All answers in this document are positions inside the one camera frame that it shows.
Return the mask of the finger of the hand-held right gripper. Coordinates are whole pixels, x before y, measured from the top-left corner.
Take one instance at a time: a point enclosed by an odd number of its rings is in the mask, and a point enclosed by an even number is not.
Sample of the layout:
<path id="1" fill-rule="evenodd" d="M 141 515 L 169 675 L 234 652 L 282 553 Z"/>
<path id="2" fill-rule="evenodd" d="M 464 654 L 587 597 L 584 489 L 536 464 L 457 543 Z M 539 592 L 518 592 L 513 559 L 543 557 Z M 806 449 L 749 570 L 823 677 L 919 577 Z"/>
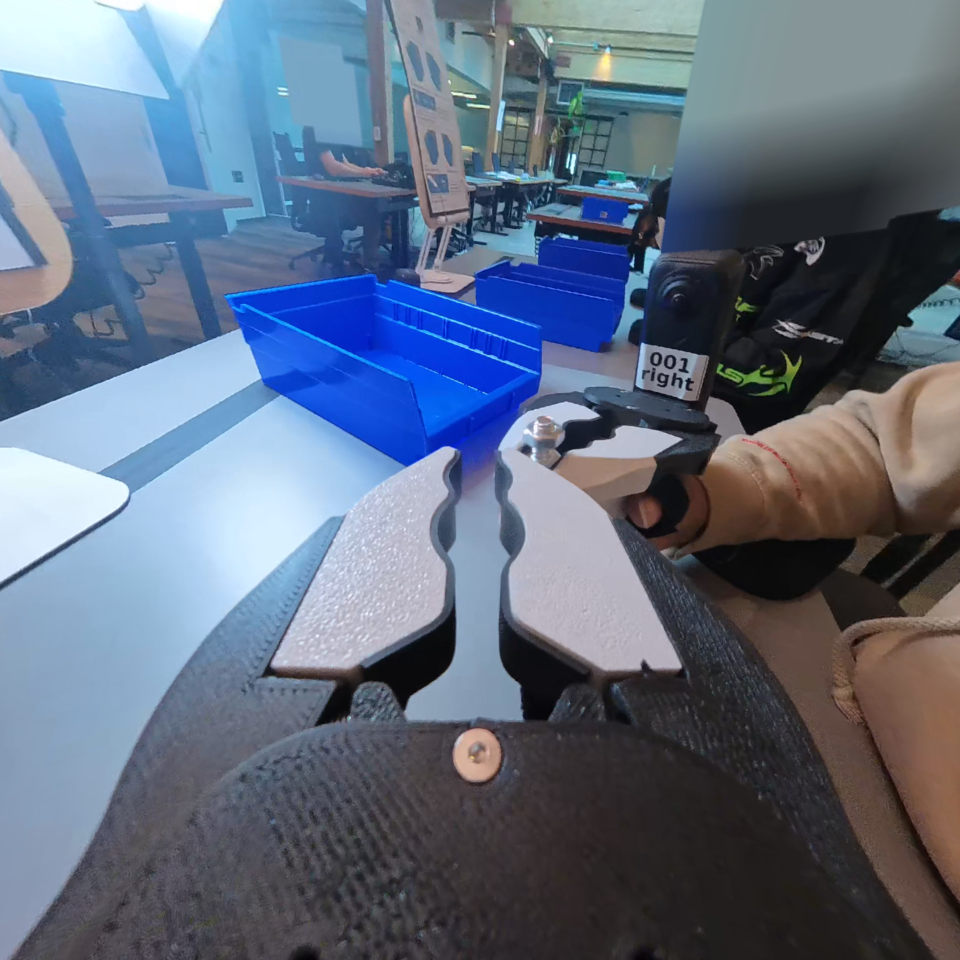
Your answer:
<path id="1" fill-rule="evenodd" d="M 653 482 L 657 457 L 681 439 L 647 427 L 618 427 L 610 438 L 571 449 L 555 473 L 592 498 L 613 519 L 627 515 L 628 499 L 645 493 Z"/>
<path id="2" fill-rule="evenodd" d="M 499 444 L 499 450 L 522 450 L 530 446 L 527 428 L 534 421 L 547 417 L 557 425 L 558 439 L 554 450 L 563 454 L 568 450 L 582 449 L 601 436 L 601 415 L 580 403 L 549 403 L 539 408 L 524 411 L 508 429 Z"/>

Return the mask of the wooden desk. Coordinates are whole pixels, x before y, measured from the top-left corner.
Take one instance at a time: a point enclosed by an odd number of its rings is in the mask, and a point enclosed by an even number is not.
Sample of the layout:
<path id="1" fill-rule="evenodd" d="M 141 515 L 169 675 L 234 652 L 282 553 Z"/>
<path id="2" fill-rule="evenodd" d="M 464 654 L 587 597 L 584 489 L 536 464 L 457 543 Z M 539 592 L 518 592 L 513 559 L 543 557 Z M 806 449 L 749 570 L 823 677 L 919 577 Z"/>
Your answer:
<path id="1" fill-rule="evenodd" d="M 366 179 L 319 180 L 311 176 L 278 175 L 275 181 L 293 190 L 349 197 L 364 210 L 390 218 L 390 252 L 394 268 L 411 266 L 410 211 L 419 206 L 416 189 L 373 183 Z"/>
<path id="2" fill-rule="evenodd" d="M 628 208 L 622 222 L 592 221 L 582 217 L 582 207 L 562 203 L 550 203 L 527 215 L 534 223 L 534 242 L 539 244 L 546 238 L 568 236 L 591 242 L 627 246 L 633 234 L 634 226 L 642 209 Z"/>
<path id="3" fill-rule="evenodd" d="M 247 210 L 247 197 L 169 186 L 159 194 L 94 198 L 98 222 L 118 250 L 173 245 L 205 340 L 222 334 L 196 242 L 228 233 L 225 212 Z"/>

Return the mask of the cardboard instruction board stand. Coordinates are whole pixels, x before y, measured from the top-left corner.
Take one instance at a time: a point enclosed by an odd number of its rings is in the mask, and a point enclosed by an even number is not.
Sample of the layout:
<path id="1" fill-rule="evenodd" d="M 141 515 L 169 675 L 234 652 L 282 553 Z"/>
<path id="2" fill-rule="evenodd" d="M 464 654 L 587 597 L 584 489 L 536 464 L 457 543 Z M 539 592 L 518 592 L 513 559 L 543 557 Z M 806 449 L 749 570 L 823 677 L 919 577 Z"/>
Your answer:
<path id="1" fill-rule="evenodd" d="M 454 229 L 470 219 L 473 196 L 435 9 L 429 1 L 387 1 L 386 8 L 408 87 L 403 117 L 426 229 L 415 271 L 421 288 L 457 298 L 474 278 L 449 271 L 446 260 Z"/>

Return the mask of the white instruction sign stand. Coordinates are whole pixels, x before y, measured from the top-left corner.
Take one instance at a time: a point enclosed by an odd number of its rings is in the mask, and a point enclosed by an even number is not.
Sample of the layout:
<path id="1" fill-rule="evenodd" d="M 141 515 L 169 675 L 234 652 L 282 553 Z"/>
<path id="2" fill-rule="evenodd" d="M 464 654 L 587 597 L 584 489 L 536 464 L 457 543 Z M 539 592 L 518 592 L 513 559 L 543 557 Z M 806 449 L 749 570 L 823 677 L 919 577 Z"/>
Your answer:
<path id="1" fill-rule="evenodd" d="M 2 316 L 34 311 L 62 294 L 72 255 L 66 233 L 5 133 L 1 134 Z M 121 481 L 3 446 L 1 585 L 120 514 L 131 498 Z"/>

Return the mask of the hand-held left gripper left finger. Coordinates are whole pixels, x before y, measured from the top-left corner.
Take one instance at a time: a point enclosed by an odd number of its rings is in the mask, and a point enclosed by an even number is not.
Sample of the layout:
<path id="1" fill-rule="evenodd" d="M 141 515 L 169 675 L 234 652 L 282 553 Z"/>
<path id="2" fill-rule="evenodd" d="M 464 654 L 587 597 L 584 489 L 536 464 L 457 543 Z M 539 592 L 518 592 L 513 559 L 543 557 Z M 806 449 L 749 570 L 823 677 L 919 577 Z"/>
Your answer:
<path id="1" fill-rule="evenodd" d="M 461 454 L 444 446 L 354 505 L 278 643 L 273 674 L 387 678 L 450 646 L 460 478 Z"/>

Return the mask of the row of wooden desks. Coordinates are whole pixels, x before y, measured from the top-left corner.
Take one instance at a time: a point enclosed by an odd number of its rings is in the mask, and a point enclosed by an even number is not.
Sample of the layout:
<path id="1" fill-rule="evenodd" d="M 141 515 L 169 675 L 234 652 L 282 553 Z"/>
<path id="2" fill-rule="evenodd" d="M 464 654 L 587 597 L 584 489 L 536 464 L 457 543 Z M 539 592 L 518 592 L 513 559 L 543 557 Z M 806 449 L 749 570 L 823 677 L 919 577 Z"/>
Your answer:
<path id="1" fill-rule="evenodd" d="M 551 174 L 468 174 L 471 226 L 493 235 L 522 228 L 527 216 L 551 202 L 570 181 Z"/>

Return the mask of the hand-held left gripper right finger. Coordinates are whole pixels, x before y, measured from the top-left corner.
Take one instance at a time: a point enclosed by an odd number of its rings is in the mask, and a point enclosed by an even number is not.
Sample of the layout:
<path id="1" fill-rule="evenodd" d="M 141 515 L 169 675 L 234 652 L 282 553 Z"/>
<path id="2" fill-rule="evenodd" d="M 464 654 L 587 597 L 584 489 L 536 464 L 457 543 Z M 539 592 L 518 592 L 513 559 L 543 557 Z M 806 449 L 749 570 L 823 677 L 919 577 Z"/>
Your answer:
<path id="1" fill-rule="evenodd" d="M 499 453 L 497 469 L 510 630 L 586 676 L 679 674 L 681 658 L 606 510 L 519 450 Z"/>

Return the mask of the person's right hand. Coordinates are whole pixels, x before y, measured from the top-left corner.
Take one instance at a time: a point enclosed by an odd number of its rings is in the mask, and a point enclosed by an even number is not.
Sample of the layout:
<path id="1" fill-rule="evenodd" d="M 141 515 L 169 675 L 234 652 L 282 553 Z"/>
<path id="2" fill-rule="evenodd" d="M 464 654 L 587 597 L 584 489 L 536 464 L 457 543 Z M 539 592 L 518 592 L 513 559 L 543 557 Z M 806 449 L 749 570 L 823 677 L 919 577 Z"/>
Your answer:
<path id="1" fill-rule="evenodd" d="M 705 508 L 701 503 L 690 499 L 682 517 L 672 524 L 672 529 L 654 535 L 655 529 L 664 524 L 664 506 L 649 493 L 630 499 L 627 519 L 643 537 L 660 553 L 669 557 L 682 556 L 703 526 Z"/>

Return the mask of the person's right forearm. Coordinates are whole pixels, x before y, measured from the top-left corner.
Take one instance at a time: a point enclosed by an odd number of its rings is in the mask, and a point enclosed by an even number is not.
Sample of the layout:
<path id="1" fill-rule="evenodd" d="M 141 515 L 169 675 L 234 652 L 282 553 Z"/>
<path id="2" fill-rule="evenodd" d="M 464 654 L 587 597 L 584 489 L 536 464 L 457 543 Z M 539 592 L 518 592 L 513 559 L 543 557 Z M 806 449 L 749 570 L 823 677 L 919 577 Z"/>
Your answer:
<path id="1" fill-rule="evenodd" d="M 708 516 L 686 552 L 956 530 L 959 364 L 912 371 L 882 392 L 851 390 L 729 438 L 701 483 Z"/>

